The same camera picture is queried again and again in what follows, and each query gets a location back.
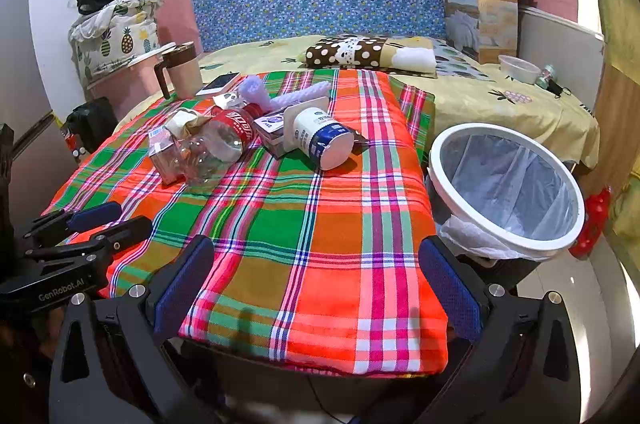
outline yellow curtain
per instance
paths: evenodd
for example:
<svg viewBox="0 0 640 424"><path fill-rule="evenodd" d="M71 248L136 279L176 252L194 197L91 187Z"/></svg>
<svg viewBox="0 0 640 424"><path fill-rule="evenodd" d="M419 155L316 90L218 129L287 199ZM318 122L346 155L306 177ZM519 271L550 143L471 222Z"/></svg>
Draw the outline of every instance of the yellow curtain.
<svg viewBox="0 0 640 424"><path fill-rule="evenodd" d="M607 43L606 62L640 86L640 0L598 2ZM640 155L609 210L606 236L634 284L640 287Z"/></svg>

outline plastic trash bag liner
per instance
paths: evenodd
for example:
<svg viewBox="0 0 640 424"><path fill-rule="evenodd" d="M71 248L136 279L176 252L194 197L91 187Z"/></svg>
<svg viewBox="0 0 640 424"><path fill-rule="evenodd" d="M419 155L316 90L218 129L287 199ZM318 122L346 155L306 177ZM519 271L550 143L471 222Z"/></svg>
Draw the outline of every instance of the plastic trash bag liner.
<svg viewBox="0 0 640 424"><path fill-rule="evenodd" d="M532 240L558 239L577 217L570 189L542 157L515 141L473 134L448 141L440 161L455 190L473 209L514 235ZM439 235L455 246L487 258L545 260L552 253L514 249L455 216Z"/></svg>

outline plaid tablecloth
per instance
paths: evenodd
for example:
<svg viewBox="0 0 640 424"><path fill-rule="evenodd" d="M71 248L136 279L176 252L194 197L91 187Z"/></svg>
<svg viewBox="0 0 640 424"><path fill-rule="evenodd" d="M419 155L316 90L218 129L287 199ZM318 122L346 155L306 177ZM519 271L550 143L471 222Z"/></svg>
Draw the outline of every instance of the plaid tablecloth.
<svg viewBox="0 0 640 424"><path fill-rule="evenodd" d="M330 114L370 146L316 173L301 151L276 160L255 142L211 195L194 195L184 184L162 186L146 134L179 106L217 108L158 101L108 139L50 209L115 200L123 219L153 220L152 238L109 268L109 296L146 281L194 235L210 236L214 266L183 337L338 374L441 371L447 319L416 255L434 234L420 170L433 98L370 71L273 72L264 80L274 94L332 80Z"/></svg>

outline white and blue cup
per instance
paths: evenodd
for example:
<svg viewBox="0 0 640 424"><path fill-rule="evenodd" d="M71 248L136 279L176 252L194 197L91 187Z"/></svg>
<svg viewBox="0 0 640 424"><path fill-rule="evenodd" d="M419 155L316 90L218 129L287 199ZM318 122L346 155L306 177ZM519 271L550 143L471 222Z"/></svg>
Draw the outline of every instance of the white and blue cup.
<svg viewBox="0 0 640 424"><path fill-rule="evenodd" d="M296 146L323 171L340 166L353 149L353 132L316 107L297 115L293 137Z"/></svg>

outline red bottle label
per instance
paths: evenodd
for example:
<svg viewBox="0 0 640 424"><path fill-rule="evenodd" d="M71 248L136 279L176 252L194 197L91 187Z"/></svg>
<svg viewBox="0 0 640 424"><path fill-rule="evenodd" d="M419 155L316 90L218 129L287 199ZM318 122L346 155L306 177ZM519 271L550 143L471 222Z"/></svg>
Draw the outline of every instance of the red bottle label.
<svg viewBox="0 0 640 424"><path fill-rule="evenodd" d="M248 115L242 115L235 110L223 110L214 117L216 121L224 123L236 133L238 139L242 141L243 151L254 140L254 129L251 125L251 119L248 117Z"/></svg>

